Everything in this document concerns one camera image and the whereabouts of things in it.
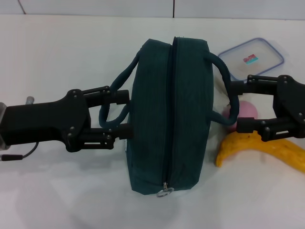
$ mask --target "white table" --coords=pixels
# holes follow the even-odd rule
[[[6,105],[61,99],[69,89],[110,85],[148,38],[205,39],[216,54],[254,37],[276,44],[283,67],[305,83],[305,21],[0,16],[0,99]],[[133,77],[124,89],[131,89]],[[227,101],[216,95],[215,106]],[[260,117],[274,117],[272,97],[245,97]],[[98,127],[98,110],[91,109]],[[121,108],[113,106],[111,117]],[[239,153],[212,163],[209,140],[200,182],[166,198],[131,191],[123,142],[112,151],[68,153],[60,142],[40,143],[23,161],[0,163],[3,229],[300,229],[305,225],[305,176],[269,155]],[[305,146],[305,140],[295,140]],[[24,154],[32,145],[12,146]]]

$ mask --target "container lid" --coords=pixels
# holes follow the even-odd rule
[[[283,56],[268,41],[254,38],[218,55],[228,66],[231,79],[246,80],[247,76],[263,74],[284,63]]]

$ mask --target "zipper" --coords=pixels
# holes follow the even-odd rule
[[[162,174],[162,185],[165,186],[166,189],[170,185],[170,178],[172,172],[172,158],[173,158],[173,137],[174,137],[174,123],[175,123],[175,107],[174,107],[174,99],[175,99],[175,68],[176,68],[176,53],[177,53],[177,38],[175,37],[173,40],[173,45],[170,49],[171,58],[169,58],[169,72],[168,72],[168,93],[167,93],[167,104],[168,104],[168,112],[167,112],[167,121],[168,121],[168,134],[166,141],[166,149],[163,160],[163,174]]]

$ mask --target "white wall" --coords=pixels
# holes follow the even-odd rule
[[[27,14],[172,17],[173,0],[21,0]]]
[[[17,0],[0,0],[0,14],[23,14]]]
[[[305,0],[175,0],[182,18],[305,19],[304,9]]]

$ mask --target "dark green bag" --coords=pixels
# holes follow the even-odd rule
[[[228,119],[213,111],[212,63],[228,91]],[[110,90],[117,91],[137,64],[130,104],[110,122],[109,106],[103,106],[100,125],[113,128],[129,113],[134,138],[126,153],[134,191],[146,195],[190,189],[199,180],[210,122],[232,125],[237,120],[239,101],[229,91],[228,68],[204,40],[174,38],[173,45],[148,40]]]

